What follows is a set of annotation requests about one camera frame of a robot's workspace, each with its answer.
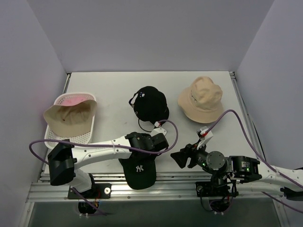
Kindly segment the dark green cap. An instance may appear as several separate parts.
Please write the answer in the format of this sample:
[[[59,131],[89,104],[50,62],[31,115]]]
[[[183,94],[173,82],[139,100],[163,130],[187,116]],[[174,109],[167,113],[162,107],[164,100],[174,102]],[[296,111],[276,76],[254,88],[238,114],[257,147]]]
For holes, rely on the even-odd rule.
[[[134,190],[142,190],[153,186],[156,182],[156,155],[133,152],[129,158],[120,158],[128,186]]]

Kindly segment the black baseball cap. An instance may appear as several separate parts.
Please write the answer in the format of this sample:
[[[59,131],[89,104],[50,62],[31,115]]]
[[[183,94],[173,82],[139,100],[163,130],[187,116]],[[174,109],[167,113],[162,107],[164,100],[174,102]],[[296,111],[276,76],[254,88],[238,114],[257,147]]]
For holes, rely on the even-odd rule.
[[[137,118],[155,124],[169,118],[169,108],[165,95],[157,88],[145,86],[128,101]]]

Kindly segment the beige bucket hat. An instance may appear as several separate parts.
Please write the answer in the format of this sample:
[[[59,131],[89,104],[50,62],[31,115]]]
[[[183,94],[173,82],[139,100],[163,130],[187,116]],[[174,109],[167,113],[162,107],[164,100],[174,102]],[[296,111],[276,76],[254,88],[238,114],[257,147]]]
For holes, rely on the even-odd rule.
[[[222,96],[222,89],[210,77],[198,77],[180,93],[178,105],[190,120],[208,124],[224,112]]]

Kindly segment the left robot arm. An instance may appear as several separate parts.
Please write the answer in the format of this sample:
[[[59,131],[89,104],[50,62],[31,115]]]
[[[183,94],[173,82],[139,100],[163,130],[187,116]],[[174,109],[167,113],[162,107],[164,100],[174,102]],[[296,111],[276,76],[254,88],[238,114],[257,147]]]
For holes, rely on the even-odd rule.
[[[92,174],[81,167],[117,159],[122,165],[126,182],[131,189],[142,190],[156,181],[155,159],[169,144],[163,133],[150,135],[132,132],[115,140],[74,146],[69,140],[58,143],[48,155],[50,184],[67,184],[76,188],[84,198],[96,191]]]

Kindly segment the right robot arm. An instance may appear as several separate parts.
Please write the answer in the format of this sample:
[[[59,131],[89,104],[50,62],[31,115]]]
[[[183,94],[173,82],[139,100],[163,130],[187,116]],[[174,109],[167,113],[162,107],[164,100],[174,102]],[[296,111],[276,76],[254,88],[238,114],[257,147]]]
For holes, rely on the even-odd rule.
[[[201,167],[211,178],[196,182],[196,193],[205,197],[237,197],[239,189],[285,196],[291,201],[303,199],[302,169],[271,166],[246,156],[225,157],[219,151],[208,153],[206,146],[188,144],[170,155],[180,168]]]

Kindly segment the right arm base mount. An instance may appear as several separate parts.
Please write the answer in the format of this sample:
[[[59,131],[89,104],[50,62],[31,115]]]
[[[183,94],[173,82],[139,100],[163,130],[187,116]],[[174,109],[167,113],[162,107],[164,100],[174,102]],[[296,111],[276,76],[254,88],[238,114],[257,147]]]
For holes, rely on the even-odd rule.
[[[224,215],[231,207],[233,199],[239,196],[236,182],[230,177],[212,176],[210,181],[196,182],[196,195],[204,211]]]

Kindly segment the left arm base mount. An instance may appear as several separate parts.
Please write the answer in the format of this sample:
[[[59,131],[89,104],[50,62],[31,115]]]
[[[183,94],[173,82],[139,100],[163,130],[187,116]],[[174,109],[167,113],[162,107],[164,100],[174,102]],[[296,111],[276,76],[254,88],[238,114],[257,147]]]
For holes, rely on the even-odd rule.
[[[67,199],[78,200],[78,212],[81,216],[107,216],[108,212],[101,210],[101,200],[111,198],[110,183],[97,183],[92,185],[92,188],[86,192],[75,192],[71,187],[69,188]]]

